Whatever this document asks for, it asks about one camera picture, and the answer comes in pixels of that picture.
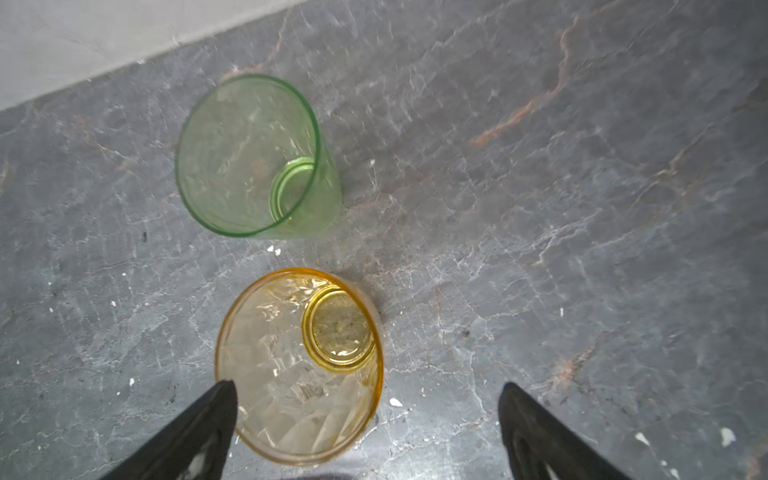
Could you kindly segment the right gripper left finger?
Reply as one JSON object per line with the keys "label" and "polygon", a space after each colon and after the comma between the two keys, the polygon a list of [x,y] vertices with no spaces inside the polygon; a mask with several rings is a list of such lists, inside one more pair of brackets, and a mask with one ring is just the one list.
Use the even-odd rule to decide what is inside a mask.
{"label": "right gripper left finger", "polygon": [[217,382],[106,479],[219,479],[237,420],[232,380]]}

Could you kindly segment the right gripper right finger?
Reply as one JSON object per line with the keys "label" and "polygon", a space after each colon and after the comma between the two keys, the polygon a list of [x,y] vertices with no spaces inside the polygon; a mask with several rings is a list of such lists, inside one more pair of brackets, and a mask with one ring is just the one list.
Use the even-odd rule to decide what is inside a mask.
{"label": "right gripper right finger", "polygon": [[498,414],[514,478],[628,479],[513,382],[504,385]]}

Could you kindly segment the short yellow glass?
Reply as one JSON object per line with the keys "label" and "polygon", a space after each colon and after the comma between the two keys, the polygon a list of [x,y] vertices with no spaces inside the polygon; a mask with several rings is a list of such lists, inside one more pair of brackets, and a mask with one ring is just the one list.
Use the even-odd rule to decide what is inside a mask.
{"label": "short yellow glass", "polygon": [[286,465],[325,463],[369,428],[384,379],[371,298],[330,273],[289,268],[244,290],[219,331],[215,377],[237,389],[238,436]]}

